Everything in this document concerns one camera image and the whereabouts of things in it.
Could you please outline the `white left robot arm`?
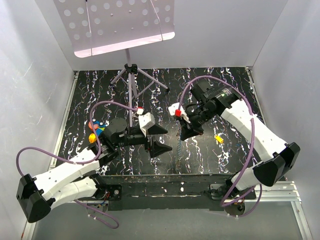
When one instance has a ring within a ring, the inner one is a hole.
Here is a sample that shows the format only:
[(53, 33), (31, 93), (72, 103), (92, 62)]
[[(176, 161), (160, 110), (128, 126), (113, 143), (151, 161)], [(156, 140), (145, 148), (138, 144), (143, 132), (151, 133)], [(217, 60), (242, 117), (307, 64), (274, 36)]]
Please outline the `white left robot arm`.
[(107, 126), (98, 122), (99, 143), (88, 147), (63, 163), (42, 174), (26, 174), (19, 180), (16, 198), (29, 223), (35, 223), (47, 216), (54, 208), (82, 198), (118, 201), (122, 197), (120, 184), (106, 183), (96, 170), (119, 156), (119, 148), (144, 145), (151, 158), (172, 150), (154, 139), (155, 135), (168, 131), (156, 124), (152, 117), (139, 117), (137, 126), (129, 127), (123, 118), (114, 118)]

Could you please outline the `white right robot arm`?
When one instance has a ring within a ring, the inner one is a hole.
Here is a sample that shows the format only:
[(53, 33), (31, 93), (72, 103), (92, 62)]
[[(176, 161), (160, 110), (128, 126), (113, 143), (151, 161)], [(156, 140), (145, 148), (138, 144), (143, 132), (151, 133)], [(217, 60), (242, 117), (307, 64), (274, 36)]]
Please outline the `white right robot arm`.
[(180, 122), (181, 140), (202, 135), (202, 126), (220, 116), (250, 142), (247, 159), (251, 159), (253, 152), (257, 152), (260, 158), (260, 162), (253, 166), (245, 162), (241, 171), (215, 191), (217, 194), (237, 199), (256, 185), (272, 187), (293, 168), (301, 150), (299, 145), (287, 143), (273, 133), (257, 118), (248, 100), (236, 88), (227, 83), (215, 89), (205, 80), (192, 80), (182, 93), (187, 91), (195, 97), (195, 103), (183, 107), (180, 101), (169, 108), (170, 115)]

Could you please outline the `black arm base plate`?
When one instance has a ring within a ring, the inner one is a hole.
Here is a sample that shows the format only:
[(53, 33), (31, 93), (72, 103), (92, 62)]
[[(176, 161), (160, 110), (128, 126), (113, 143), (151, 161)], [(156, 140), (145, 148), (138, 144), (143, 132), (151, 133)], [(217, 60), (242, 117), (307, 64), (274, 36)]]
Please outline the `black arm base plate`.
[(97, 198), (106, 199), (108, 210), (181, 210), (208, 209), (220, 211), (220, 199), (211, 191), (225, 184), (231, 177), (218, 174), (152, 174), (152, 175), (98, 175)]

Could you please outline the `yellow capped key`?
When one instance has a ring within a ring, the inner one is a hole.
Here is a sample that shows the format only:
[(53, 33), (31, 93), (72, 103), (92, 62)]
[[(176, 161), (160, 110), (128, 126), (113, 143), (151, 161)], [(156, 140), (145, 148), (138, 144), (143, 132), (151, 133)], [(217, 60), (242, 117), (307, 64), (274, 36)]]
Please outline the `yellow capped key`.
[(223, 143), (224, 143), (224, 139), (223, 139), (221, 136), (219, 136), (219, 135), (216, 135), (216, 136), (215, 136), (215, 139), (216, 139), (220, 144), (223, 144)]

